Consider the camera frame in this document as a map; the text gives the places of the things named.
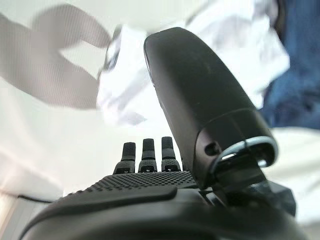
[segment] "robotic hand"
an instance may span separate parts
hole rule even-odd
[[[268,181],[277,143],[218,56],[192,33],[149,36],[144,53],[172,139],[125,143],[113,175],[42,211],[22,240],[306,240],[290,189]]]

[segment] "denim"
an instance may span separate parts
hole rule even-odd
[[[320,0],[285,3],[290,69],[269,85],[259,111],[271,128],[320,129]]]

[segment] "black plastic housing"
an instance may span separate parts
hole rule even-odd
[[[255,106],[219,57],[196,35],[176,27],[150,35],[144,54],[159,103],[201,189],[219,161],[248,148],[274,163],[277,143]]]

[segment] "white fabric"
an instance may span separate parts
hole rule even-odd
[[[257,1],[217,0],[188,23],[180,21],[168,27],[183,27],[201,38],[261,108],[263,90],[289,68],[289,56]],[[159,118],[163,120],[145,64],[146,36],[146,31],[124,25],[110,47],[119,55],[113,69],[102,70],[97,97],[108,124],[145,128],[142,122],[156,126]]]

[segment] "white wall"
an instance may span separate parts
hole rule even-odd
[[[14,199],[8,215],[3,219],[3,225],[0,225],[0,240],[18,240],[27,223],[47,205],[21,198]]]

